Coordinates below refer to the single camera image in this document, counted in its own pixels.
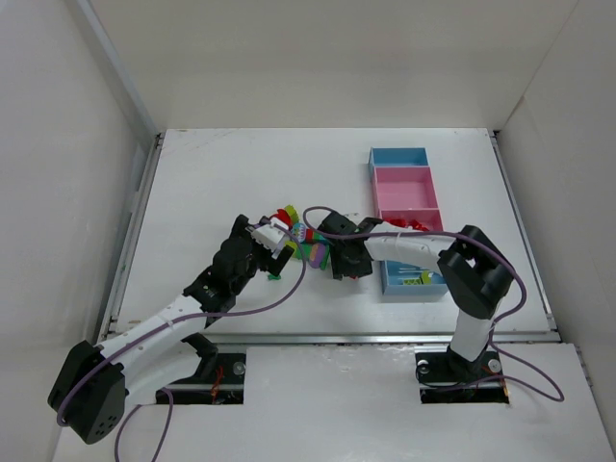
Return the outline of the red green turquoise lego stack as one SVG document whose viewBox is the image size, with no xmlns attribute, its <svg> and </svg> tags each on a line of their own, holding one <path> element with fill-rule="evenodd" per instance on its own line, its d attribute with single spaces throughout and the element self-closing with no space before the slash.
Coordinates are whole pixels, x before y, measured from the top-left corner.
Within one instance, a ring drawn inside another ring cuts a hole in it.
<svg viewBox="0 0 616 462">
<path fill-rule="evenodd" d="M 308 244 L 327 244 L 327 238 L 310 228 L 307 229 L 305 242 Z"/>
</svg>

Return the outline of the round turquoise printed lego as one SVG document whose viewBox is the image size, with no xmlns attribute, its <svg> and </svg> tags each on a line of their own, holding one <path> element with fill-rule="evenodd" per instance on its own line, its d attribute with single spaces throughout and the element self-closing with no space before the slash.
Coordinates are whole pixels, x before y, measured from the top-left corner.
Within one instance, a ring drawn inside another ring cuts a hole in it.
<svg viewBox="0 0 616 462">
<path fill-rule="evenodd" d="M 301 222 L 295 223 L 292 228 L 294 236 L 300 243 L 304 243 L 307 240 L 308 231 L 309 229 Z"/>
</svg>

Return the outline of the blue and pink sorting tray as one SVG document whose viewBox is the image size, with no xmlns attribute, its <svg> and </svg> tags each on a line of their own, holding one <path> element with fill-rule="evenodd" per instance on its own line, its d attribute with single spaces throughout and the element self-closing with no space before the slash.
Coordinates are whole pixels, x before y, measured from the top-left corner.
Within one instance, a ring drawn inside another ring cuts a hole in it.
<svg viewBox="0 0 616 462">
<path fill-rule="evenodd" d="M 441 231 L 442 218 L 436 191 L 422 147 L 373 147 L 369 158 L 375 214 L 388 218 L 416 219 Z M 431 273 L 431 285 L 403 285 L 402 279 Z M 382 293 L 392 299 L 436 301 L 448 292 L 444 279 L 435 271 L 414 265 L 385 261 L 380 264 Z"/>
</svg>

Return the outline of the red lego cluster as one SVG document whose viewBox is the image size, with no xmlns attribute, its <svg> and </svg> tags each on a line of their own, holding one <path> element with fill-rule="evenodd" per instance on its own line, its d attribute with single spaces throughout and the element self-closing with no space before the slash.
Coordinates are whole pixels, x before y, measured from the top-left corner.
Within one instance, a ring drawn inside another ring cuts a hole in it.
<svg viewBox="0 0 616 462">
<path fill-rule="evenodd" d="M 392 224 L 392 225 L 394 225 L 396 227 L 410 228 L 410 229 L 413 229 L 415 231 L 426 232 L 426 231 L 429 230 L 429 228 L 427 226 L 425 226 L 423 223 L 417 221 L 416 219 L 407 220 L 405 218 L 388 218 L 387 222 L 389 222 L 390 224 Z"/>
</svg>

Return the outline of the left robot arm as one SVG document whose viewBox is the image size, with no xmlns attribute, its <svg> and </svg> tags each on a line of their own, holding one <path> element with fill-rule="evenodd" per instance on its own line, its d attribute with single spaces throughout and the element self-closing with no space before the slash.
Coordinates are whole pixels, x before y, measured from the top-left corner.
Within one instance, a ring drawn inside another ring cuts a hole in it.
<svg viewBox="0 0 616 462">
<path fill-rule="evenodd" d="M 97 345 L 82 341 L 69 350 L 47 399 L 57 424 L 88 445 L 105 438 L 136 393 L 130 380 L 173 347 L 207 346 L 201 331 L 237 316 L 237 298 L 257 272 L 276 275 L 284 269 L 293 255 L 292 239 L 278 218 L 252 224 L 237 216 L 211 265 L 165 308 L 112 339 Z"/>
</svg>

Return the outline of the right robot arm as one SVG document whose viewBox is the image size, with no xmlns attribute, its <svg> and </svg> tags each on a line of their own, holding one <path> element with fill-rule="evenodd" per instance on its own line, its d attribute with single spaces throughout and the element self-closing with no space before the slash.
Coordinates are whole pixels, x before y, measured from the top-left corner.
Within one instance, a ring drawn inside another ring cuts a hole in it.
<svg viewBox="0 0 616 462">
<path fill-rule="evenodd" d="M 381 218 L 355 223 L 331 212 L 318 227 L 332 246 L 333 277 L 363 277 L 373 262 L 395 262 L 440 275 L 459 313 L 448 347 L 449 366 L 472 375 L 488 346 L 490 328 L 513 282 L 509 262 L 476 226 L 466 225 L 444 248 L 439 231 L 413 231 Z"/>
</svg>

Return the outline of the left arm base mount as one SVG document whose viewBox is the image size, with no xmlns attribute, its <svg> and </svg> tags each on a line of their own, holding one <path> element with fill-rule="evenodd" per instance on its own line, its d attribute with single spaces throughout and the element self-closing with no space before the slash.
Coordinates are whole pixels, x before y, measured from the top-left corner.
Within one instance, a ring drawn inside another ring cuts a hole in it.
<svg viewBox="0 0 616 462">
<path fill-rule="evenodd" d="M 244 403 L 246 353 L 219 352 L 202 361 L 196 372 L 167 386 L 175 405 L 240 405 Z"/>
</svg>

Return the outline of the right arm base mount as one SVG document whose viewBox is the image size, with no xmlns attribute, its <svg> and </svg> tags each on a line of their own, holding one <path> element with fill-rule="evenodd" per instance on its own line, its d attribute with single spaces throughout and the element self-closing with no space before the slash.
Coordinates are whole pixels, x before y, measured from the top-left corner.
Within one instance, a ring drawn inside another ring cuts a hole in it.
<svg viewBox="0 0 616 462">
<path fill-rule="evenodd" d="M 469 364 L 450 351 L 418 352 L 415 361 L 422 404 L 509 403 L 495 351 L 484 351 Z"/>
</svg>

